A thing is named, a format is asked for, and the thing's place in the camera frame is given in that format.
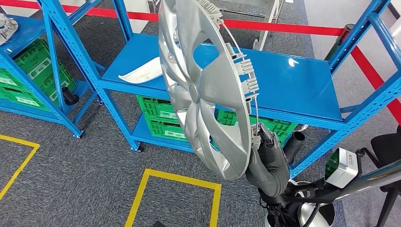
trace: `gray robot arm cover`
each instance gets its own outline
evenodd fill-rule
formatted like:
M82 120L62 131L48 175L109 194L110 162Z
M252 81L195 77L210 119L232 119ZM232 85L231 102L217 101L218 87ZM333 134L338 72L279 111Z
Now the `gray robot arm cover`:
M274 146L263 141L257 151L251 150L246 178L270 197L284 192L289 180L289 170L283 149L277 137L272 137Z

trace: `red stripe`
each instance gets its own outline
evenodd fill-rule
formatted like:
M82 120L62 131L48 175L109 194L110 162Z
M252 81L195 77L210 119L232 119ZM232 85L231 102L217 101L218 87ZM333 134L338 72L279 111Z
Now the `red stripe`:
M23 7L30 9L40 9L39 5L36 2L22 1L22 0L0 0L0 5ZM68 5L63 5L62 7L64 11L67 13L72 13L78 8L77 6L68 6ZM113 9L105 9L105 8L92 8L86 13L86 15L117 18L116 12ZM137 20L158 21L158 16L157 14L154 13L128 12L128 18ZM335 27L278 24L278 23L258 22L258 21L226 19L224 20L224 22L226 26L229 28L258 30L258 31L273 31L273 32L288 32L288 33L333 35L333 36L339 36L343 31L343 28L335 28Z
M383 79L380 77L379 73L373 68L372 64L368 61L361 50L356 46L351 52L352 57L357 62L358 66L361 68L362 72L365 74L366 78L372 84L374 89L378 89L383 83ZM394 116L395 120L401 125L401 103L398 99L394 99L387 105L391 114Z
M229 20L229 19L225 19L224 24L226 24L226 26L229 28L301 33L301 34L311 34L311 35L339 36L344 30L343 28L336 28L336 27L291 25L291 24L266 23L259 21L243 21L243 20Z

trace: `blue shelf surface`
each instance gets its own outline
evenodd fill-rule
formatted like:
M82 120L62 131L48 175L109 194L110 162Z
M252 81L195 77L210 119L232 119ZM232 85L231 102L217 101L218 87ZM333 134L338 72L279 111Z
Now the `blue shelf surface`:
M251 59L259 82L260 116L274 118L264 114L269 110L269 113L278 111L288 116L298 114L327 119L337 122L335 128L342 125L328 62L248 49L242 51ZM140 85L118 78L118 75L125 75L157 56L157 36L134 34L102 76L101 85L107 89L168 98L162 77ZM202 68L216 56L217 51L211 44L201 44L194 52L194 58Z
M146 120L145 120L145 117L143 116L143 114L140 116L140 118L134 128L134 131L132 132L132 137L134 140L137 140L140 142L160 145L163 147L174 148L174 149L193 153L192 147L186 141L171 140L171 139L165 139L165 138L161 138L161 137L152 136L152 134L150 134L148 125L146 124Z
M77 88L73 91L73 94L78 95L81 98L89 89L89 84L80 80L76 80L75 82L77 83ZM75 105L65 105L65 115L68 115L68 113L70 113L74 107ZM0 110L25 115L28 117L34 117L41 120L61 123L61 121L52 112L32 108L26 105L19 105L9 101L8 99L0 99Z
M44 33L44 22L30 17L6 16L18 23L18 29L0 49L13 58Z

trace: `yellow square outline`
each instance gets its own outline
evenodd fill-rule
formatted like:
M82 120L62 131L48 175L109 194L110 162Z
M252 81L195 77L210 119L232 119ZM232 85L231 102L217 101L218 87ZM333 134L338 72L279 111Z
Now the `yellow square outline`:
M221 184L212 183L204 180L199 180L187 176L181 176L177 174L166 173L162 171L157 171L153 169L145 169L143 173L142 179L140 181L137 194L134 199L134 203L132 204L130 214L128 215L127 221L125 222L124 227L132 227L134 223L135 216L137 214L140 201L142 200L143 193L145 191L146 183L148 182L149 176L155 176L159 178L164 178L172 181L178 181L182 183L188 183L192 185L196 185L199 187L213 189L213 203L212 203L212 211L210 214L210 227L217 226L217 216L218 216L218 207L220 204L220 194L221 194Z
M19 144L30 146L33 148L32 151L29 153L29 155L25 158L24 162L19 166L19 168L15 171L15 173L13 174L11 179L7 182L6 186L4 186L4 188L1 190L1 192L0 192L0 200L1 200L3 198L3 196L6 194L7 190L13 184L13 182L16 179L16 177L18 176L18 174L24 169L24 167L28 164L29 160L31 160L31 158L35 154L35 152L39 149L40 145L37 143L33 143L33 142L26 141L26 140L21 140L21 139L13 138L10 136L5 136L5 135L0 135L0 139L7 140L10 142L14 142L14 143L19 143Z

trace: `black hose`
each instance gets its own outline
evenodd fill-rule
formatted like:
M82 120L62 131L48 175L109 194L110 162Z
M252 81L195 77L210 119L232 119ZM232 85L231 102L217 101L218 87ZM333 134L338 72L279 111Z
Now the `black hose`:
M311 216L309 216L308 220L305 222L304 226L302 226L302 227L308 227L312 223L314 217L316 216L317 212L319 211L319 208L320 208L320 203L317 203L314 207L314 210L312 211Z
M78 95L74 95L67 87L63 87L61 90L65 99L65 104L74 105L79 101Z
M302 147L304 143L305 135L301 132L294 132L292 137L288 140L288 142L283 147L284 154L287 158L287 164L290 164L294 161L295 155L298 153L299 149Z

